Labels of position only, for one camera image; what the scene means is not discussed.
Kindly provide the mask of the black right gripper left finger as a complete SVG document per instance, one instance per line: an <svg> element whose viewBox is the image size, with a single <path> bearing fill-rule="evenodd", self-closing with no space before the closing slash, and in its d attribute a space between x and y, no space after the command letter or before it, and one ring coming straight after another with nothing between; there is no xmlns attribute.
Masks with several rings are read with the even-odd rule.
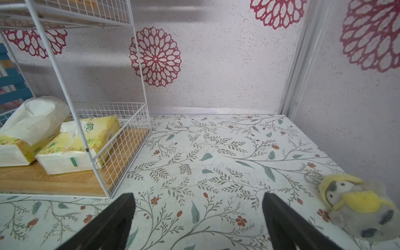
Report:
<svg viewBox="0 0 400 250"><path fill-rule="evenodd" d="M134 195L124 193L59 250L124 250L136 209Z"/></svg>

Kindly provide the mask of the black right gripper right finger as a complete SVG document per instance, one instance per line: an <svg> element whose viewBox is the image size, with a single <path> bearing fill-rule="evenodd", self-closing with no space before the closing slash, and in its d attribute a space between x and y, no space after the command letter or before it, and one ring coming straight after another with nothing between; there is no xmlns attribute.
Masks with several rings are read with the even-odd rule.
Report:
<svg viewBox="0 0 400 250"><path fill-rule="evenodd" d="M265 193L263 214L274 250L339 250L281 198Z"/></svg>

